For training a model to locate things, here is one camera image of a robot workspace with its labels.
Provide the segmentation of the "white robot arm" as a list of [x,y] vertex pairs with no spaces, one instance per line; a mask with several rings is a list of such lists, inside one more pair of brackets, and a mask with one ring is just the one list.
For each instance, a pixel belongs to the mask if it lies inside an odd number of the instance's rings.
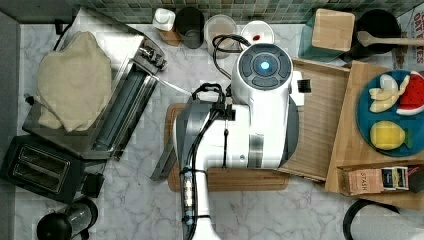
[[283,48],[258,43],[236,60],[230,103],[216,83],[204,83],[193,91],[173,126],[182,240],[220,240],[210,216],[210,168],[277,169],[289,160],[299,135],[292,94],[309,93],[310,86],[300,85],[309,82],[294,76],[292,59]]

